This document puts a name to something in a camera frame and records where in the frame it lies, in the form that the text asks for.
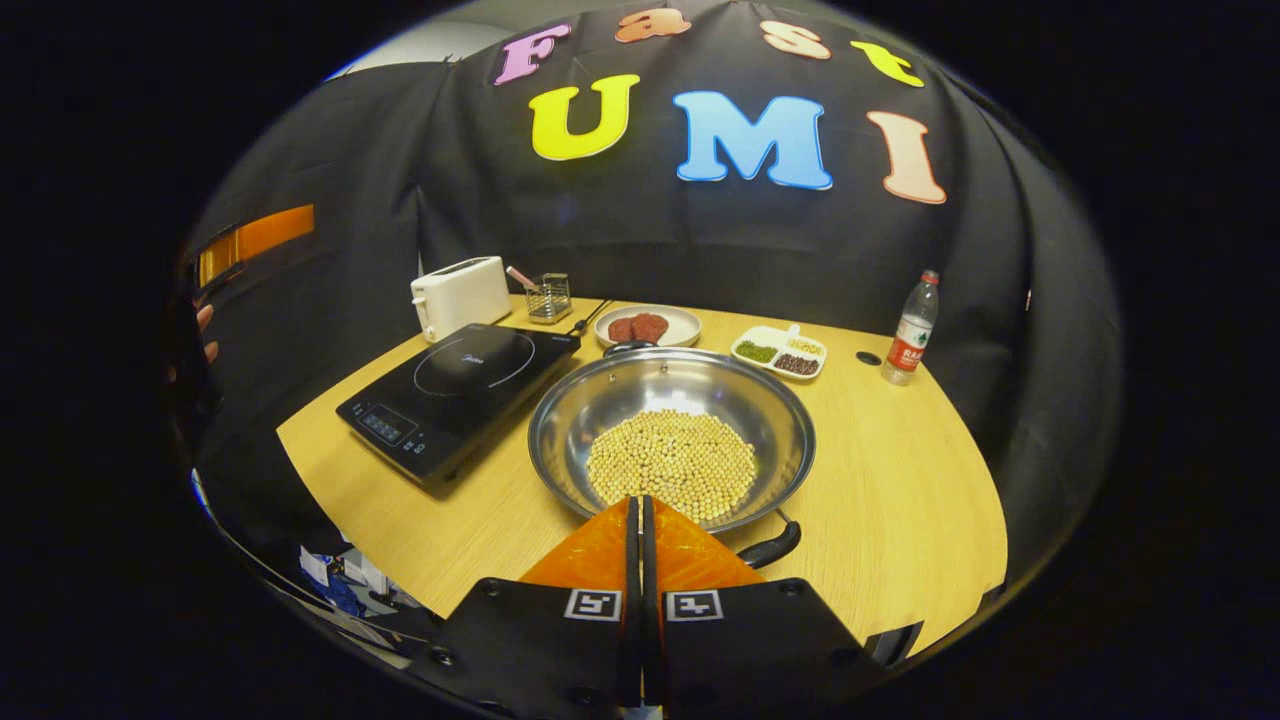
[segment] red label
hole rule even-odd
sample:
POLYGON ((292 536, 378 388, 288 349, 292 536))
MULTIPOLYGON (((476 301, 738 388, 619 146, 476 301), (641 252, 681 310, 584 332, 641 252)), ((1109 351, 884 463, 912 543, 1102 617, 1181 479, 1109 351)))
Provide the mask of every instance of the red label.
POLYGON ((913 347, 900 337, 895 337, 893 346, 888 348, 888 361, 899 370, 906 370, 908 373, 915 372, 915 366, 920 364, 920 356, 923 355, 923 347, 913 347))

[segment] finger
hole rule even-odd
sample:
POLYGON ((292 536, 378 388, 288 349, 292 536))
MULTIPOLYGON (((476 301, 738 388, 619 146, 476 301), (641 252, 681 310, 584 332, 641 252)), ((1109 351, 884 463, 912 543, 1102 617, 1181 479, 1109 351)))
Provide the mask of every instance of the finger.
POLYGON ((214 316, 212 305, 205 305, 204 307, 200 309, 200 313, 196 313, 196 324, 200 325, 200 332, 205 332, 205 328, 209 327, 209 320, 212 316, 214 316))

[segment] white toaster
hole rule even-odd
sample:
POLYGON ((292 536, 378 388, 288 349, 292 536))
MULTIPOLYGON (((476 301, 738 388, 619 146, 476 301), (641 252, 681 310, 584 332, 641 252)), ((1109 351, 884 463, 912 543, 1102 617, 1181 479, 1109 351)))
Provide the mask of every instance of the white toaster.
POLYGON ((511 313, 502 258, 472 258, 408 284, 426 342, 471 323, 494 323, 511 313))

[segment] table surface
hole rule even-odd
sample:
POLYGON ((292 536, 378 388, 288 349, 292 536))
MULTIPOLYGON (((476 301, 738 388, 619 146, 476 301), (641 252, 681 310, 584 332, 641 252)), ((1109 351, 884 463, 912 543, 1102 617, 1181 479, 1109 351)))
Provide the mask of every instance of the table surface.
MULTIPOLYGON (((512 313, 497 324, 564 332, 596 304, 575 299, 572 314, 536 325, 527 320, 524 296, 512 296, 512 313)), ((728 352, 753 325, 791 324, 691 310, 703 322, 695 347, 717 352, 728 352)), ((808 407, 818 451, 809 477, 783 505, 800 523, 803 541, 762 574, 809 580, 859 642, 923 620, 918 652, 972 616, 982 594, 1004 582, 1007 538, 991 473, 925 366, 911 384, 897 387, 879 377, 878 366, 855 359, 863 350, 883 357, 891 338, 823 325, 801 325, 801 334, 827 346, 826 365, 813 380, 783 382, 808 407)), ((448 616, 476 580, 518 578, 584 520, 547 489, 529 457, 529 418, 540 392, 448 484, 419 487, 356 439, 334 409, 426 346, 415 334, 276 433, 343 534, 406 592, 448 616)), ((570 368, 602 354, 588 328, 570 368)), ((782 527, 771 514, 717 537, 739 551, 782 527)))

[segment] pan handle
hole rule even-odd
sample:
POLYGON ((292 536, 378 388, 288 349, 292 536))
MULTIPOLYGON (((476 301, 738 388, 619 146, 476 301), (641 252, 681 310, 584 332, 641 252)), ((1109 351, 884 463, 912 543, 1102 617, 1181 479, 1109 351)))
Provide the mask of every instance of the pan handle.
POLYGON ((613 347, 604 351, 604 356, 616 355, 618 352, 626 352, 628 350, 641 350, 644 347, 658 347, 658 343, 649 342, 648 340, 628 340, 627 342, 620 342, 613 347))
POLYGON ((758 542, 742 552, 739 552, 737 556, 749 566, 760 569, 771 562, 781 560, 799 544, 800 523, 787 520, 786 527, 782 528, 782 533, 778 534, 778 537, 758 542))

